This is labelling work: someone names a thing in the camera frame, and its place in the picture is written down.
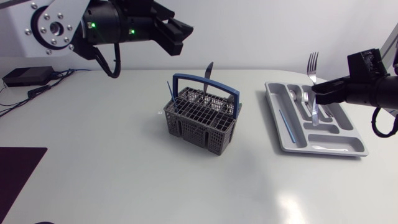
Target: white plastic tray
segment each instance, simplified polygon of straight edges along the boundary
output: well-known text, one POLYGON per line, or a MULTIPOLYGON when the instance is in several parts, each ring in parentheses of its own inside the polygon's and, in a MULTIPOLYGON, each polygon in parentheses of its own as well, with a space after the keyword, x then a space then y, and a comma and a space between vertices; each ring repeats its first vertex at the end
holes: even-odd
POLYGON ((319 125, 313 126, 311 114, 302 97, 303 92, 307 91, 310 102, 313 101, 314 92, 310 86, 271 82, 266 82, 265 86, 283 151, 337 156, 367 156, 369 154, 359 133, 338 103, 319 105, 319 125), (296 93, 295 101, 290 96, 289 90, 296 93), (324 108, 329 109, 333 117, 327 116, 324 108), (295 142, 279 110, 283 112, 295 142), (347 151, 314 148, 317 146, 347 151))

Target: white wall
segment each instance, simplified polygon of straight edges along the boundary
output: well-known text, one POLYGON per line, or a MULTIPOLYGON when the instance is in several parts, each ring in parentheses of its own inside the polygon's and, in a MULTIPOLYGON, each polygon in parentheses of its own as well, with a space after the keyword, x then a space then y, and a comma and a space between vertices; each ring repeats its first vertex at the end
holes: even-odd
MULTIPOLYGON (((124 69, 280 69, 305 73, 319 51, 318 74, 348 75, 346 56, 380 48, 398 22, 391 0, 159 0, 176 19, 195 26, 182 54, 170 57, 155 42, 121 45, 124 69)), ((113 46, 100 49, 113 61, 113 46)), ((52 65, 100 69, 75 54, 60 58, 0 58, 0 77, 13 68, 52 65)))

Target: dishwasher cutlery basket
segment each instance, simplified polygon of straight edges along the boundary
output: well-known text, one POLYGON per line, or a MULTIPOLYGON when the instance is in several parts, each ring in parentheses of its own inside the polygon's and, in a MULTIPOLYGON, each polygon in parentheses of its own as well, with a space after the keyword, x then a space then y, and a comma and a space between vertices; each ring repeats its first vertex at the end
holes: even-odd
POLYGON ((173 76, 173 96, 164 107, 169 133, 221 155, 232 139, 240 111, 239 91, 194 75, 173 76), (211 85, 230 94, 229 99, 185 87, 178 93, 178 79, 211 85))

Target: silver fork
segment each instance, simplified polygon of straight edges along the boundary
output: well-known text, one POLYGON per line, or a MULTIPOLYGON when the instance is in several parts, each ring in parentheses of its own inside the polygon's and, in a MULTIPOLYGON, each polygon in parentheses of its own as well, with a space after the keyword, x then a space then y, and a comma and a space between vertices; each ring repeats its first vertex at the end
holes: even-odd
POLYGON ((308 108, 308 110, 310 111, 310 113, 311 113, 311 111, 312 111, 312 108, 311 108, 311 105, 310 105, 310 103, 309 103, 309 99, 308 99, 308 92, 304 92, 304 103, 305 103, 305 106, 307 106, 307 108, 308 108))
MULTIPOLYGON (((317 84, 317 62, 318 62, 318 52, 311 53, 307 64, 307 75, 311 79, 314 85, 317 84)), ((312 125, 314 126, 317 126, 319 124, 318 111, 319 108, 314 96, 313 105, 312 105, 312 125)))

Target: table surface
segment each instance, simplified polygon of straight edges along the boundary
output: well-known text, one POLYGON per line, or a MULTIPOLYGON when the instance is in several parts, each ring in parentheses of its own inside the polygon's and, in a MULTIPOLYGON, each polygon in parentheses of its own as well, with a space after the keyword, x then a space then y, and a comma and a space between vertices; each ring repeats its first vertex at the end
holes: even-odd
MULTIPOLYGON (((177 72, 204 76, 80 72, 1 118, 1 146, 48 148, 3 223, 398 223, 398 136, 373 134, 374 108, 342 103, 368 157, 287 153, 264 83, 310 85, 307 76, 213 70, 243 103, 232 142, 216 156, 169 134, 159 114, 177 72)), ((8 88, 0 102, 31 88, 8 88)), ((384 132, 392 122, 385 111, 377 120, 384 132)))

